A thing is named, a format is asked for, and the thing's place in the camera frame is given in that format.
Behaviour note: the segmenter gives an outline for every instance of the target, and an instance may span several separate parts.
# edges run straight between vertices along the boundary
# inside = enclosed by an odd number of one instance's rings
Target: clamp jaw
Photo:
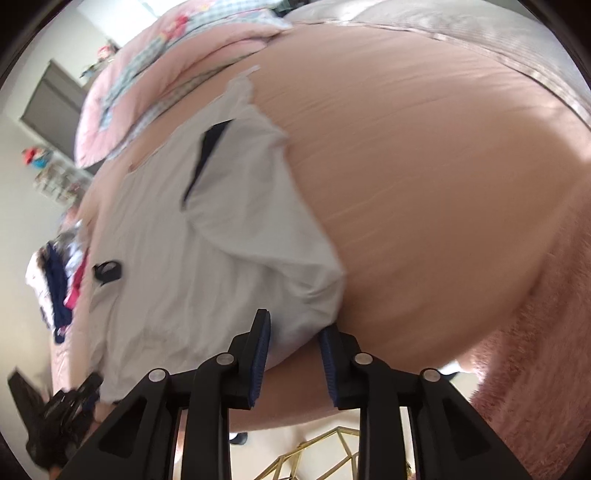
[[[359,480],[407,478],[400,407],[408,407],[418,480],[531,480],[437,370],[394,370],[336,325],[320,332],[319,341],[335,407],[361,409]]]
[[[64,466],[71,450],[80,446],[93,421],[93,408],[102,383],[91,374],[77,390],[60,390],[49,402],[18,371],[8,378],[8,387],[28,433],[27,452],[45,470]]]

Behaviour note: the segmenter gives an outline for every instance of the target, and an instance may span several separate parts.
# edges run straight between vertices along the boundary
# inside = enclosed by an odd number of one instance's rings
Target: black clamp
[[[60,480],[171,478],[180,412],[188,408],[181,477],[229,480],[228,409],[249,410],[261,390],[271,337],[266,310],[198,369],[155,369],[117,405],[66,465]]]
[[[28,433],[27,452],[33,462],[48,470],[64,466],[80,446],[93,421],[102,378],[91,374],[77,390],[60,390],[49,402],[15,371],[8,387]]]
[[[437,370],[414,375],[391,369],[336,325],[320,332],[319,341],[335,407],[361,410],[358,480],[407,478],[400,407],[408,407],[417,480],[531,480]]]

